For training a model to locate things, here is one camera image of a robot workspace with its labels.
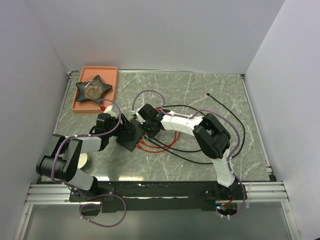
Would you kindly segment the black network switch box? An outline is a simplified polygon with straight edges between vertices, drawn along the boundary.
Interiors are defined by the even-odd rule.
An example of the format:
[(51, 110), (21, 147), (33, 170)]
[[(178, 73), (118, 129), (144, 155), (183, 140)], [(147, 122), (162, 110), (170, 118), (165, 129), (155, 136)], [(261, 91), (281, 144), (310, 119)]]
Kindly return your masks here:
[(118, 145), (132, 152), (145, 132), (140, 128), (140, 123), (135, 119), (131, 119), (128, 126), (129, 131), (121, 133), (115, 141)]

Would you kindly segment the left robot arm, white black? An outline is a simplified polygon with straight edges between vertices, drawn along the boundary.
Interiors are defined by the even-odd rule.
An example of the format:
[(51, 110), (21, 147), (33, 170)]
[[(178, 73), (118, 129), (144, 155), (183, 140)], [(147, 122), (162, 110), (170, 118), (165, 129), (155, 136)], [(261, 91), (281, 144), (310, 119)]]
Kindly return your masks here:
[(124, 137), (134, 128), (123, 115), (114, 117), (110, 113), (101, 113), (89, 134), (69, 137), (53, 134), (36, 164), (36, 172), (51, 178), (54, 183), (77, 189), (87, 201), (94, 201), (99, 195), (99, 182), (78, 167), (80, 155), (102, 151), (111, 137)]

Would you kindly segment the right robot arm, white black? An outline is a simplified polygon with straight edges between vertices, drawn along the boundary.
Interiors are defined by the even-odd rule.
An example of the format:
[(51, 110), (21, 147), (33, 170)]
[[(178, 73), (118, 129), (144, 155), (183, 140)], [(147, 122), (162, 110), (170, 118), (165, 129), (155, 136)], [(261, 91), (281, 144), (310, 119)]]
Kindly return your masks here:
[(157, 110), (150, 104), (145, 104), (134, 113), (150, 139), (160, 131), (177, 131), (195, 137), (201, 151), (213, 163), (220, 184), (219, 195), (228, 200), (236, 194), (233, 184), (236, 178), (228, 161), (231, 135), (212, 113), (204, 116), (181, 115), (170, 110)]

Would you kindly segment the dark star-shaped dish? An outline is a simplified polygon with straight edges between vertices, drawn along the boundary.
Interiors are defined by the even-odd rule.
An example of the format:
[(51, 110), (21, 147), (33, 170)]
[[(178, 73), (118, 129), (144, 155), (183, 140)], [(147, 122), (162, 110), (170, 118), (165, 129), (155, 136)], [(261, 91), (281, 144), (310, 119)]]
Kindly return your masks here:
[(99, 103), (102, 96), (112, 90), (113, 86), (102, 81), (100, 75), (96, 75), (89, 81), (77, 82), (76, 87), (79, 91), (76, 101), (93, 101)]

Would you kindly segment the white round tape roll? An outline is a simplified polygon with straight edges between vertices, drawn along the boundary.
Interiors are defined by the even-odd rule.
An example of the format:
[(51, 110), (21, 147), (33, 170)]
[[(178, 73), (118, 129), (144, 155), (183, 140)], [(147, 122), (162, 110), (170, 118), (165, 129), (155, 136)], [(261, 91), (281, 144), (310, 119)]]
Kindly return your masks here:
[(86, 153), (86, 152), (85, 152), (85, 153), (81, 153), (81, 154), (79, 155), (77, 168), (78, 168), (78, 169), (84, 168), (84, 167), (87, 165), (88, 162), (89, 162), (89, 155), (88, 155), (88, 153)]

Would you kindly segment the orange plastic tray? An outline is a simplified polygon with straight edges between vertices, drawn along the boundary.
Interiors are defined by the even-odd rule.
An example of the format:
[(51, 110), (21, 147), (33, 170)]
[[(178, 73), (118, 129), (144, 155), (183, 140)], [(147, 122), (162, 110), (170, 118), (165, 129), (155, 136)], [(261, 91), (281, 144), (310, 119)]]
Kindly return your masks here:
[(114, 101), (118, 85), (118, 69), (115, 66), (84, 66), (78, 82), (71, 110), (75, 114), (99, 114)]

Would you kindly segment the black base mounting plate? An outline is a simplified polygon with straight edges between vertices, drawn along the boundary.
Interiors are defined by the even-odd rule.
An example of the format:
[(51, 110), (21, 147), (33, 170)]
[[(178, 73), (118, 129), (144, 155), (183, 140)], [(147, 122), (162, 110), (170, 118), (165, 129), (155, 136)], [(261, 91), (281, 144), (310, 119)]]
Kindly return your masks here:
[(215, 211), (217, 201), (245, 201), (238, 182), (230, 187), (217, 181), (99, 181), (93, 193), (82, 196), (71, 190), (72, 203), (101, 204), (102, 213), (117, 211), (202, 210)]

